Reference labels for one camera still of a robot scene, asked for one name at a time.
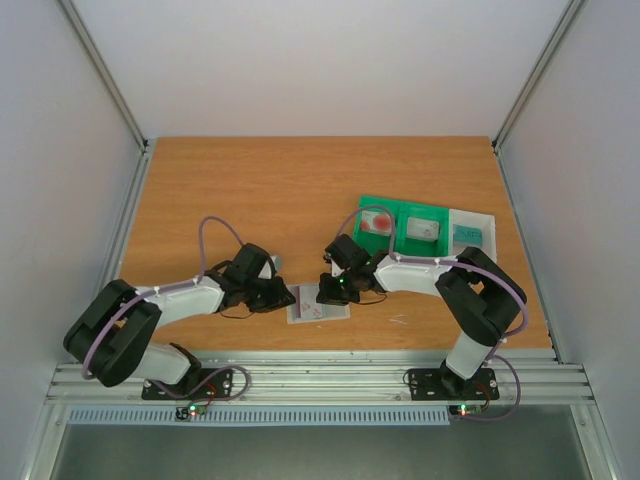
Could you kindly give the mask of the translucent grey card holder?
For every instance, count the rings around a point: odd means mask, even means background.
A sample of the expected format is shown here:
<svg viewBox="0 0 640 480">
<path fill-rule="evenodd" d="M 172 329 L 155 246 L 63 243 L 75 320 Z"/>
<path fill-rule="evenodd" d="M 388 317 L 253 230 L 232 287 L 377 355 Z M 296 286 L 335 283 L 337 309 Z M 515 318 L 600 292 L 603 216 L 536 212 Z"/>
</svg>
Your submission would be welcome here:
<svg viewBox="0 0 640 480">
<path fill-rule="evenodd" d="M 292 292 L 292 287 L 294 285 L 309 285 L 309 284 L 293 284 L 293 285 L 289 285 L 288 288 L 289 290 Z M 292 323 L 290 320 L 290 314 L 291 314 L 291 306 L 286 308 L 286 314 L 287 314 L 287 323 L 288 324 L 303 324 L 303 323 L 314 323 L 314 322 L 321 322 L 321 321 L 332 321 L 332 320 L 346 320 L 349 319 L 351 317 L 350 315 L 350 309 L 348 306 L 340 306 L 340 305 L 327 305 L 327 304 L 322 304 L 323 305 L 323 311 L 324 311 L 324 316 L 322 319 L 319 320 L 311 320 L 311 321 L 301 321 L 298 320 L 297 322 Z"/>
</svg>

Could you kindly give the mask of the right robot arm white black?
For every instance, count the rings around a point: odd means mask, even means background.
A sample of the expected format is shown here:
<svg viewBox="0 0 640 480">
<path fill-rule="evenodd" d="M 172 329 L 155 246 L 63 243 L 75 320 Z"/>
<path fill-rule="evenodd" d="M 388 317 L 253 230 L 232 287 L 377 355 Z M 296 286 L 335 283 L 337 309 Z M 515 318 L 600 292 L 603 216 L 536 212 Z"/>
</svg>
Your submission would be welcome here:
<svg viewBox="0 0 640 480">
<path fill-rule="evenodd" d="M 444 301 L 461 330 L 437 374 L 451 399 L 473 389 L 480 368 L 499 344 L 528 325 L 526 294 L 478 247 L 445 257 L 384 250 L 371 255 L 342 234 L 325 249 L 325 261 L 331 271 L 320 276 L 320 304 L 356 304 L 365 292 L 409 292 Z"/>
</svg>

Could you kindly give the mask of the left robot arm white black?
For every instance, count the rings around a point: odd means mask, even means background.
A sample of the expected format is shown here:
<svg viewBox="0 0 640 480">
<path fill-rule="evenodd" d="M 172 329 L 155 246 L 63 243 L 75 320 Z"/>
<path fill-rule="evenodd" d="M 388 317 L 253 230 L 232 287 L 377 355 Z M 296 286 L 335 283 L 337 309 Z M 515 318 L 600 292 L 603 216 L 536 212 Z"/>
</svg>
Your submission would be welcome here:
<svg viewBox="0 0 640 480">
<path fill-rule="evenodd" d="M 159 328 L 239 305 L 262 314 L 295 301 L 275 260 L 246 243 L 233 259 L 186 281 L 139 288 L 122 279 L 110 281 L 70 327 L 63 347 L 81 363 L 84 378 L 105 387 L 139 378 L 161 384 L 173 397 L 189 398 L 203 382 L 202 364 L 180 345 L 153 343 Z"/>
</svg>

